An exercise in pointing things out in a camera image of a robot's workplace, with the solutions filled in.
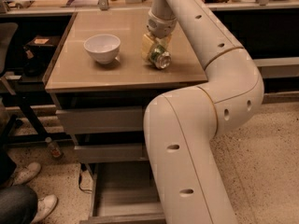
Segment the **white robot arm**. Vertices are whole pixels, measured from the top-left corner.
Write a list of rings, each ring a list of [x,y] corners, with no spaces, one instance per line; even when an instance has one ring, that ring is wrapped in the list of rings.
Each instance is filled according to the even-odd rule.
[[[242,44],[201,0],[153,0],[149,30],[175,25],[207,81],[163,93],[144,115],[144,135],[167,224],[237,224],[210,140],[247,122],[263,100],[262,76]]]

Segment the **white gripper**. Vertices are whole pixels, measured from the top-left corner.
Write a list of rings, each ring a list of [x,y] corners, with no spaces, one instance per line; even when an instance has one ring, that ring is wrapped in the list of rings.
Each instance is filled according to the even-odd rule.
[[[151,53],[155,47],[156,40],[158,44],[168,49],[171,41],[171,33],[174,31],[177,19],[165,20],[158,18],[152,10],[149,11],[147,28],[149,33],[142,36],[141,56],[144,61],[152,63]]]

